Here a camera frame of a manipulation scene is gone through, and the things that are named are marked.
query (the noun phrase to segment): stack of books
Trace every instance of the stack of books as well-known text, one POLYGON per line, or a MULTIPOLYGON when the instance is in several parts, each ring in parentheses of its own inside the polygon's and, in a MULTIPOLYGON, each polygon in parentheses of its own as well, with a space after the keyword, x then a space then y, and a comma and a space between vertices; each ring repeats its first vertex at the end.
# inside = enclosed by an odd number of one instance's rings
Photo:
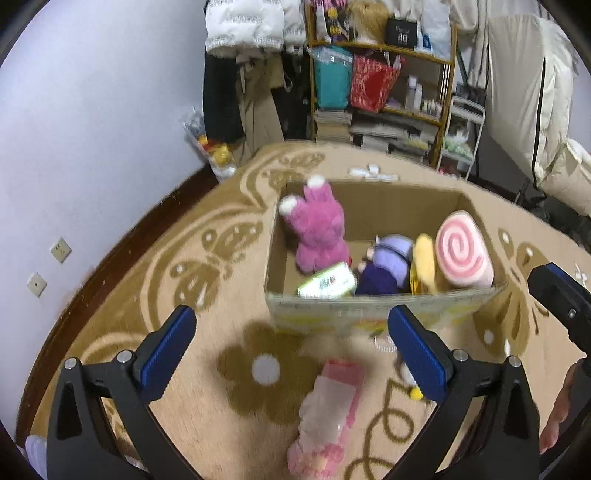
POLYGON ((351 143, 349 125, 352 117, 344 110, 317 110, 314 115, 316 140, 351 143))

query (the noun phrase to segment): pink bag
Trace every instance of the pink bag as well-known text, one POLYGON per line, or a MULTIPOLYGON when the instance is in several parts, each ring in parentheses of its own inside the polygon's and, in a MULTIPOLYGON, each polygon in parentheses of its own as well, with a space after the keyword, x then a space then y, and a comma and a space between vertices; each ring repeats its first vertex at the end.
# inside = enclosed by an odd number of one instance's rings
POLYGON ((300 408, 300 436, 287 450, 292 475, 329 479, 345 457, 349 430, 361 396, 359 365, 329 360, 300 408))

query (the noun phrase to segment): white rack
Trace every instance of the white rack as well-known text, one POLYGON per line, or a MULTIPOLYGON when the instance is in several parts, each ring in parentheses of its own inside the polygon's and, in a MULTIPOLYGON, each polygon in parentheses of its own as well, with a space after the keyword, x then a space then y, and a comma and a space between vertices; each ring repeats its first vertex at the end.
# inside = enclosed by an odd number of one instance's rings
POLYGON ((468 120, 469 122, 474 122, 476 125, 479 126, 478 135, 476 137, 476 145, 474 146, 474 150, 472 151, 472 158, 467 158, 462 155, 458 155, 457 153, 446 150, 445 144, 443 144, 441 146, 441 153, 439 154, 439 161, 437 162, 437 169, 439 170, 439 167, 441 167, 441 160, 443 159, 443 157, 452 158, 458 163, 466 163, 468 164, 468 172, 466 173, 467 180, 470 176, 470 172, 472 171, 472 166, 476 161, 476 152, 478 152, 478 145, 480 144, 480 136, 482 135, 482 127, 484 126, 486 111, 483 106, 478 105, 478 103, 476 102, 466 100, 462 97, 453 97, 449 109, 449 116, 447 117, 447 126, 443 137, 444 139, 449 133, 449 125, 452 121, 452 115, 468 120))

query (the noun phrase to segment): pink stuffed bunny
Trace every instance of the pink stuffed bunny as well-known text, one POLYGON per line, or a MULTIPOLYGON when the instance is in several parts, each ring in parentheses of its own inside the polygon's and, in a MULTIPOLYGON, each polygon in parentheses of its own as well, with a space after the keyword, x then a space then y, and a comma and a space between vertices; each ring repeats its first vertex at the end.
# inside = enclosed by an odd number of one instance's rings
POLYGON ((324 177, 310 177, 304 187, 304 200, 285 197, 279 213, 300 237, 295 261, 302 273, 310 274, 349 261, 349 247, 343 240, 345 214, 333 197, 324 177))

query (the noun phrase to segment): carpet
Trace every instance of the carpet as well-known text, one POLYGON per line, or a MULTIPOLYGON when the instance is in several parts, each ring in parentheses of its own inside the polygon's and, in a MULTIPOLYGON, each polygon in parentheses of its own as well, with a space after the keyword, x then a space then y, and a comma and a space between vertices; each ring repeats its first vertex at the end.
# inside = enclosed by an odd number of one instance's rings
MULTIPOLYGON (((297 435, 297 411, 323 361, 356 362, 366 378, 337 477, 381 479, 434 405, 409 398, 397 354, 387 342, 277 333, 263 293, 271 219, 284 182, 313 173, 344 178, 351 167, 368 164, 400 175, 402 182, 459 189, 470 197, 510 282, 473 318, 439 333, 448 347, 461 346, 486 361, 504 357, 499 345, 483 341, 484 331, 499 333, 499 338, 511 335, 544 424, 580 352, 559 322, 528 295, 525 279, 546 260, 573 276, 577 269, 590 272, 591 257, 494 194, 407 160, 348 146, 289 142, 262 149, 148 250, 84 327, 68 356, 86 364, 109 361, 122 349, 135 349, 176 305, 193 307, 198 315, 195 339, 151 410, 180 452, 212 480, 290 478, 286 451, 297 435)), ((47 433, 56 379, 41 403, 33 434, 47 433)), ((133 453, 112 404, 105 401, 105 407, 123 450, 133 453)), ((475 413, 471 409, 470 418, 475 413)))

